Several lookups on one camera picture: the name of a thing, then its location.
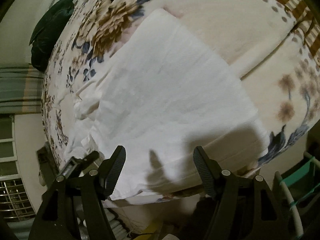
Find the white pants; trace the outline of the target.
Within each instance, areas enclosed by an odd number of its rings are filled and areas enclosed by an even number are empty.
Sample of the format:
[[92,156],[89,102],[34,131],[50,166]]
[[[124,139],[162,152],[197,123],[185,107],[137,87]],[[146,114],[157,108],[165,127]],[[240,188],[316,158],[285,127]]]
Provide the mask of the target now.
[[265,155],[269,143],[240,79],[162,9],[77,91],[74,114],[65,159],[92,150],[108,159],[125,147],[112,200],[199,185],[196,146],[234,172]]

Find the window with metal grille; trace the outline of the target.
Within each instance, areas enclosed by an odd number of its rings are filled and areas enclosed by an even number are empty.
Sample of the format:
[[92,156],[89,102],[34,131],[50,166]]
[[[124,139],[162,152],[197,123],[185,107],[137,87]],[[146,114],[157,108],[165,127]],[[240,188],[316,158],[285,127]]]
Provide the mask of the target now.
[[14,116],[7,114],[1,115],[1,216],[6,222],[35,217],[18,166]]

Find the green and white rack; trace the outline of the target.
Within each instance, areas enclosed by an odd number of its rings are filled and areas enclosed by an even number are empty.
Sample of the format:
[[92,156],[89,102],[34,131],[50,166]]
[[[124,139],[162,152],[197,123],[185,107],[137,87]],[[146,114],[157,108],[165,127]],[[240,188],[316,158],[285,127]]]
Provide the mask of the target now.
[[319,160],[304,152],[294,167],[274,174],[273,192],[284,239],[319,239]]

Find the striped green curtain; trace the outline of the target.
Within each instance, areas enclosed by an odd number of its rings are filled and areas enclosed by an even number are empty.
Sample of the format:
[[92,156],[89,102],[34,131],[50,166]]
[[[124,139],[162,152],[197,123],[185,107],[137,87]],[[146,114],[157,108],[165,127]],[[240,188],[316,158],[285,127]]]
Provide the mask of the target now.
[[41,113],[43,77],[27,63],[1,64],[1,114]]

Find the dark green pillow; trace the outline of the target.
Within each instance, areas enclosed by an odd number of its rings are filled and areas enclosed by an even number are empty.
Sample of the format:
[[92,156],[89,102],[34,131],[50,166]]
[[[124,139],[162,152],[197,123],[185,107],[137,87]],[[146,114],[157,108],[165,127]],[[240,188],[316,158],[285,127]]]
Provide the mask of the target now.
[[74,0],[59,0],[42,16],[35,26],[29,44],[31,65],[44,73],[53,48],[74,11]]

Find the floral cream blanket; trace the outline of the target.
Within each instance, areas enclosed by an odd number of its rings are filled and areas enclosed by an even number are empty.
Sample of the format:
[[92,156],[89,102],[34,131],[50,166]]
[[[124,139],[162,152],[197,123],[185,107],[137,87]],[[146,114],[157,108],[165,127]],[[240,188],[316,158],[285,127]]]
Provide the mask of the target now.
[[270,134],[267,155],[247,176],[319,121],[319,21],[305,0],[75,0],[49,59],[42,116],[53,158],[62,167],[78,88],[155,9],[176,13],[241,78]]

